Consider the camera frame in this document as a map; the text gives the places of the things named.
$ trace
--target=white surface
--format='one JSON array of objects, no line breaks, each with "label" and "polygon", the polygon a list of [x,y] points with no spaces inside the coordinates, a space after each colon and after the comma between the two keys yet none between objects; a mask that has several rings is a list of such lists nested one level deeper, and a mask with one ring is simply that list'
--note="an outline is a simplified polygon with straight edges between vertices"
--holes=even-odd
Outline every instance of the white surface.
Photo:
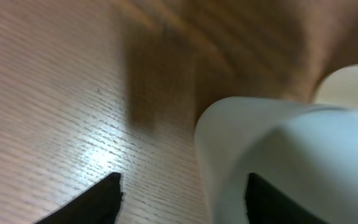
[{"label": "white surface", "polygon": [[358,112],[227,98],[204,112],[195,144],[214,223],[248,223],[250,172],[330,224],[358,223]]},{"label": "white surface", "polygon": [[358,65],[342,68],[328,76],[315,101],[358,109]]}]

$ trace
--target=wooden table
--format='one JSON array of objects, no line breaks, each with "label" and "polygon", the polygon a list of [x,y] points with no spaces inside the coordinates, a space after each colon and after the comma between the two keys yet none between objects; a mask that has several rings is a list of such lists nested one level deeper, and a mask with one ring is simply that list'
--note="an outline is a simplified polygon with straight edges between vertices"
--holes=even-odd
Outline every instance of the wooden table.
[{"label": "wooden table", "polygon": [[34,222],[112,171],[119,223],[207,223],[202,111],[232,95],[308,102],[354,63],[358,0],[0,0],[0,223]]}]

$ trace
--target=white plastic cup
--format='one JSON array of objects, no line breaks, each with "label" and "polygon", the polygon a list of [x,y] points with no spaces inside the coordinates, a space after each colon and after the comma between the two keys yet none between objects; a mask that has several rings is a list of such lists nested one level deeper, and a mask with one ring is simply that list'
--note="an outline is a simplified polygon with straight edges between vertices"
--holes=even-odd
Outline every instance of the white plastic cup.
[{"label": "white plastic cup", "polygon": [[251,172],[324,222],[358,223],[358,112],[226,98],[202,114],[195,147],[213,223],[248,223]]}]

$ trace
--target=wood surface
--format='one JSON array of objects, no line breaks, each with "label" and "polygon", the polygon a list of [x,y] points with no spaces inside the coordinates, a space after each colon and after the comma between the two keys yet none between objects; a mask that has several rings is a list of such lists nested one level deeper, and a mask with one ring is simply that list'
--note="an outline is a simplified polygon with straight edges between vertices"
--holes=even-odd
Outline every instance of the wood surface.
[{"label": "wood surface", "polygon": [[113,171],[119,223],[208,223],[202,111],[309,102],[355,63],[358,0],[0,0],[0,223],[32,223]]}]

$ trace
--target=blurry black object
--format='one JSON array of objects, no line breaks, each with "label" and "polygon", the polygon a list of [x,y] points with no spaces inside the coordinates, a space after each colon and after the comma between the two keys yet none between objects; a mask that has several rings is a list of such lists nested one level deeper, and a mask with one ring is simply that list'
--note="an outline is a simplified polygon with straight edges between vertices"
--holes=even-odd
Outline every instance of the blurry black object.
[{"label": "blurry black object", "polygon": [[123,193],[121,174],[113,172],[85,193],[36,224],[114,224]]},{"label": "blurry black object", "polygon": [[246,205],[250,224],[326,224],[255,173],[249,174]]}]

